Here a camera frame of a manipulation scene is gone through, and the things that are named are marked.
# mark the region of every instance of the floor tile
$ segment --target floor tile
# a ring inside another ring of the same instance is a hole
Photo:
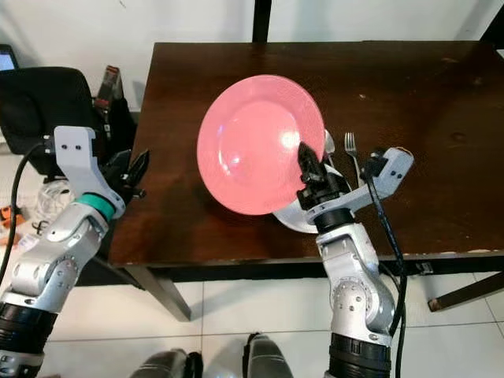
[[[200,351],[201,337],[50,342],[38,376],[127,378],[152,354],[172,348]]]
[[[477,280],[482,280],[489,276],[493,276],[498,272],[474,273]],[[504,290],[496,292],[492,295],[487,295],[487,303],[490,306],[491,312],[497,321],[504,321]]]
[[[382,277],[397,300],[397,291],[390,278]],[[456,306],[435,313],[431,313],[429,310],[427,305],[429,299],[447,294],[474,282],[476,281],[472,273],[408,277],[408,291],[406,292],[408,327],[495,321],[484,299],[478,299],[463,306]]]
[[[329,364],[329,331],[267,334],[282,350],[296,378],[323,376]],[[205,378],[242,376],[243,347],[248,334],[203,336]]]
[[[52,340],[200,335],[202,283],[176,283],[193,311],[179,322],[152,295],[129,285],[75,287],[56,320]]]
[[[397,342],[395,337],[393,364]],[[504,338],[496,323],[406,329],[402,376],[498,378],[502,371]]]
[[[329,329],[327,279],[205,282],[203,334]]]

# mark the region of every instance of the wooden table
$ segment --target wooden table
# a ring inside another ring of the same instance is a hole
[[[149,268],[318,261],[313,235],[293,232],[272,215],[225,209],[198,173],[206,110],[233,83],[264,73],[310,92],[335,138],[335,164],[351,180],[344,132],[355,133],[361,160],[376,146],[414,153],[414,166],[385,202],[408,258],[500,254],[504,63],[490,45],[156,43],[135,141],[136,152],[151,150],[143,179],[148,194],[117,225],[109,261],[125,266],[176,316],[189,314],[183,299],[171,281],[160,286]],[[361,210],[358,220],[380,258],[389,258],[375,210]]]

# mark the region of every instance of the silver fork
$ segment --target silver fork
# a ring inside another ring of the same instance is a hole
[[[365,182],[361,179],[361,170],[359,169],[359,164],[357,163],[357,147],[355,146],[355,135],[353,132],[345,133],[345,151],[354,160],[357,182],[359,187],[361,187],[365,184]]]

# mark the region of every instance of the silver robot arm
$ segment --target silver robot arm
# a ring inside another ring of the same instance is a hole
[[[145,172],[148,153],[132,165],[135,171],[129,173],[135,182],[128,182],[129,152],[127,158],[121,155],[113,160],[110,170],[120,172],[114,182],[126,187],[118,194],[98,168],[94,138],[89,128],[59,126],[54,131],[57,163],[76,200],[14,266],[12,283],[0,299],[0,377],[36,376],[43,348],[69,292],[98,252],[108,223],[122,215]]]
[[[305,189],[298,192],[309,223],[319,231],[317,246],[331,284],[333,318],[329,370],[325,378],[390,375],[394,298],[380,279],[378,257],[354,212],[372,203],[367,187],[350,189],[327,173],[315,153],[300,146]],[[404,150],[375,153],[366,165],[380,198],[394,194],[413,164]]]

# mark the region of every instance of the metal table leg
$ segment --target metal table leg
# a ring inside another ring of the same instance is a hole
[[[488,295],[494,291],[504,288],[504,272],[500,272],[485,278],[484,280],[473,283],[441,297],[428,301],[428,308],[434,313],[440,309],[446,309],[451,306],[459,305],[463,302],[476,299],[482,295]]]
[[[145,266],[128,266],[126,270],[149,291],[178,321],[190,321],[191,309],[173,281],[160,277]]]

